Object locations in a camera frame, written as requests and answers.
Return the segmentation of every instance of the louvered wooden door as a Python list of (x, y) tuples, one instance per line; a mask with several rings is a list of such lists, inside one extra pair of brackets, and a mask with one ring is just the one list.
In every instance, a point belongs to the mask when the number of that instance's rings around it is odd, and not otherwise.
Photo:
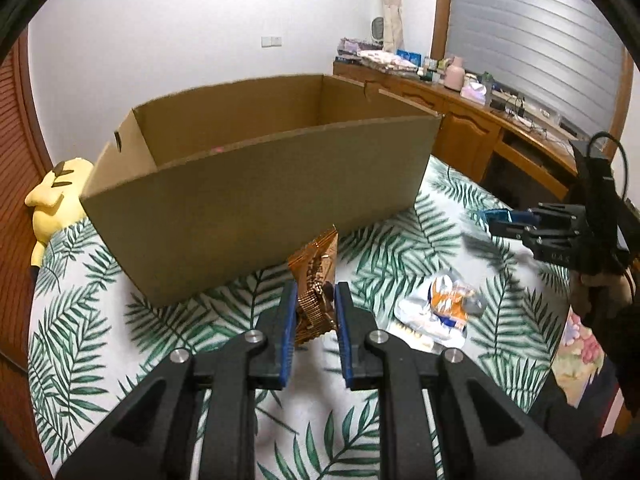
[(23, 93), (31, 92), (28, 73), (20, 71), (24, 70), (20, 56), (26, 59), (26, 34), (20, 41), (0, 65), (0, 416), (28, 459), (44, 474), (48, 468), (24, 373), (33, 288), (30, 257), (35, 243), (24, 197), (48, 171), (50, 161), (42, 156), (41, 139), (32, 134)]

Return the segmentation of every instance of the pink thermos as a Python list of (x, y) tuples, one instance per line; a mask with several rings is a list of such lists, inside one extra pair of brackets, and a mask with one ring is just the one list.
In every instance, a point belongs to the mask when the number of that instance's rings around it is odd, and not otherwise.
[(444, 75), (444, 86), (450, 90), (455, 90), (456, 92), (462, 90), (462, 86), (465, 83), (465, 69), (462, 67), (464, 62), (464, 59), (455, 56), (453, 63), (447, 67)]

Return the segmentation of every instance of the metal screw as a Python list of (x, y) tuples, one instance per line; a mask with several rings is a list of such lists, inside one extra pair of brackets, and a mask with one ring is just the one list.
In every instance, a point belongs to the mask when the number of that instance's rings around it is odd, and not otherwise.
[(180, 364), (187, 361), (191, 354), (186, 348), (177, 348), (169, 355), (172, 363)]
[(244, 339), (252, 344), (261, 343), (264, 340), (264, 334), (259, 330), (249, 330), (244, 333)]
[(465, 358), (465, 355), (462, 353), (462, 350), (458, 350), (457, 348), (448, 348), (444, 351), (444, 358), (450, 363), (456, 364), (462, 361)]
[(382, 345), (389, 341), (389, 334), (384, 330), (372, 330), (369, 332), (369, 340), (376, 345)]

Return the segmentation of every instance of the brown snack package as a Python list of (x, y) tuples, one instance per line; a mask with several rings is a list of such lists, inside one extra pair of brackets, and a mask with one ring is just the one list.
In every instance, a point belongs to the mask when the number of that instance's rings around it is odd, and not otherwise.
[(298, 282), (296, 346), (335, 329), (334, 285), (338, 231), (331, 229), (289, 257)]

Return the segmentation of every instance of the clear plastic bag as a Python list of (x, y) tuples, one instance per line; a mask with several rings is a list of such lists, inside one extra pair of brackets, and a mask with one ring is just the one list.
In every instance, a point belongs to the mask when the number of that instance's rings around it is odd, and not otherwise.
[(396, 319), (419, 337), (448, 348), (462, 348), (469, 316), (482, 316), (486, 298), (453, 269), (437, 272), (398, 301)]

